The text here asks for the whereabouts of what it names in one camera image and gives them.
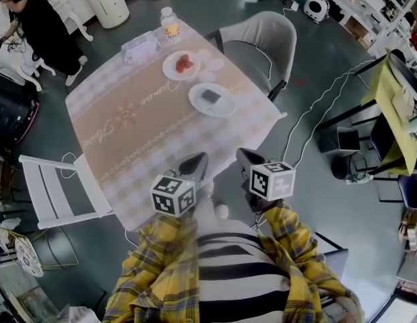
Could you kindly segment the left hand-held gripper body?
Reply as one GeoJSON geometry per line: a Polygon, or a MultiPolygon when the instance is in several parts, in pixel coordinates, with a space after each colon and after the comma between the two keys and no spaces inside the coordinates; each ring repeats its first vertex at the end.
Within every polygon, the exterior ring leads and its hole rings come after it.
{"type": "Polygon", "coordinates": [[[175,161],[150,187],[150,199],[157,213],[180,217],[197,202],[209,163],[206,152],[193,153],[175,161]]]}

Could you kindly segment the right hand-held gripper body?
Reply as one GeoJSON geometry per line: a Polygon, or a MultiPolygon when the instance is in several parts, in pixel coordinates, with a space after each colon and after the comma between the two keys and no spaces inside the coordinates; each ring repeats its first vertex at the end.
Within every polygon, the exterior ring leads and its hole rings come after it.
{"type": "Polygon", "coordinates": [[[239,148],[236,160],[244,178],[242,189],[252,211],[282,206],[293,195],[295,169],[284,161],[269,161],[251,149],[239,148]]]}

